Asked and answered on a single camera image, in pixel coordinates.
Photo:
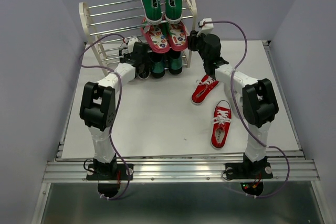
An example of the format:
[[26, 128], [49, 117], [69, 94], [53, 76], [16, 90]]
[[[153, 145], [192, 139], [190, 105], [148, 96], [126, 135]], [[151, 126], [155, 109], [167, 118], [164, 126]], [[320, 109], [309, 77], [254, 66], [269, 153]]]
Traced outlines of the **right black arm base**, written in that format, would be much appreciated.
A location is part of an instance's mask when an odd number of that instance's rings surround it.
[[241, 163], [225, 163], [222, 178], [226, 181], [242, 180], [242, 191], [258, 198], [264, 189], [263, 179], [272, 179], [273, 173], [268, 157], [252, 162], [245, 154]]

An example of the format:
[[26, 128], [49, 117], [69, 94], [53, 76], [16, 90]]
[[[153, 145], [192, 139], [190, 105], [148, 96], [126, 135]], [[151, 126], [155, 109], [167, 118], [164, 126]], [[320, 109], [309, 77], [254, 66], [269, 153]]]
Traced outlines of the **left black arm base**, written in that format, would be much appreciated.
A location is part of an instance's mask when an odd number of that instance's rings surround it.
[[99, 197], [105, 200], [121, 198], [133, 179], [134, 165], [119, 164], [115, 157], [110, 163], [86, 159], [83, 168], [87, 173], [86, 180], [98, 183]]

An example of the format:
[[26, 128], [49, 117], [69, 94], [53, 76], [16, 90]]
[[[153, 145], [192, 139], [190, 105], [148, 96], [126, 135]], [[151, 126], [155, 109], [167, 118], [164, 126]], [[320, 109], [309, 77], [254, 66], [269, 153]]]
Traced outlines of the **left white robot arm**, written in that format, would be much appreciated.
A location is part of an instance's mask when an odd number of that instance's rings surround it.
[[83, 88], [79, 116], [93, 140], [93, 161], [100, 164], [98, 171], [106, 179], [113, 178], [117, 172], [117, 166], [112, 163], [116, 151], [110, 142], [110, 130], [120, 104], [115, 94], [121, 94], [123, 86], [132, 81], [138, 71], [144, 70], [147, 57], [147, 44], [133, 37], [117, 67], [103, 79], [87, 82]]

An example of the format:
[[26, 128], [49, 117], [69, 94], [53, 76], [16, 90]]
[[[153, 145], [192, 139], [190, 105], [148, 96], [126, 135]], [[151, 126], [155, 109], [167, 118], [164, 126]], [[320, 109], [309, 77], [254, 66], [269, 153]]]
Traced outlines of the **black canvas sneaker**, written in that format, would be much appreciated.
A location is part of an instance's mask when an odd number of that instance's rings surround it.
[[120, 57], [125, 57], [129, 53], [128, 47], [123, 46], [119, 49], [119, 56]]
[[146, 80], [150, 76], [150, 67], [146, 64], [141, 64], [138, 67], [137, 76], [141, 80]]

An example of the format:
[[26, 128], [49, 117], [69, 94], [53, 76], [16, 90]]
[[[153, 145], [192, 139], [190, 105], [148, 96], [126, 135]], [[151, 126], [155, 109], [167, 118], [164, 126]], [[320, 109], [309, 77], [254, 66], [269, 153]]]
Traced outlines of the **red canvas sneaker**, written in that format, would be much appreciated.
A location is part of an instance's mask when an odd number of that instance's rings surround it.
[[195, 105], [201, 104], [218, 84], [217, 80], [207, 74], [201, 80], [197, 80], [197, 87], [191, 96], [192, 103]]
[[214, 148], [220, 149], [225, 145], [231, 121], [232, 110], [230, 104], [225, 100], [219, 101], [215, 107], [212, 119], [211, 144]]

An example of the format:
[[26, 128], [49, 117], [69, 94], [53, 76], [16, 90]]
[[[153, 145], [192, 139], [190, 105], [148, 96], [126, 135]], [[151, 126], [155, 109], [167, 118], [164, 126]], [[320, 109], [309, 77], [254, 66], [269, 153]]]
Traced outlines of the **white sneaker under arm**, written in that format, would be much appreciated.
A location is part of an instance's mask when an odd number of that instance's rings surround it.
[[238, 119], [240, 119], [239, 115], [238, 115], [238, 112], [240, 112], [242, 118], [244, 119], [244, 115], [243, 115], [243, 107], [242, 107], [242, 96], [237, 93], [237, 92], [234, 92], [234, 95], [235, 95], [235, 102], [237, 105], [233, 105], [233, 109], [234, 109], [234, 115], [235, 117], [237, 117]]

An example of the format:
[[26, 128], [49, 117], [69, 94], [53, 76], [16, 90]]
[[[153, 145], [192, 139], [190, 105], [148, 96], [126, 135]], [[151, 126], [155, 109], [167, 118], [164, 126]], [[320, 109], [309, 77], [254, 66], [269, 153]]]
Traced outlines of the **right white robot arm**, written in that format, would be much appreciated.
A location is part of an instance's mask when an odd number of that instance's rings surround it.
[[279, 106], [269, 79], [256, 79], [229, 64], [221, 56], [221, 41], [214, 34], [200, 34], [193, 30], [187, 37], [188, 49], [199, 53], [205, 73], [229, 87], [237, 116], [247, 122], [247, 161], [242, 163], [244, 175], [253, 177], [260, 172], [260, 160], [266, 156], [268, 130]]

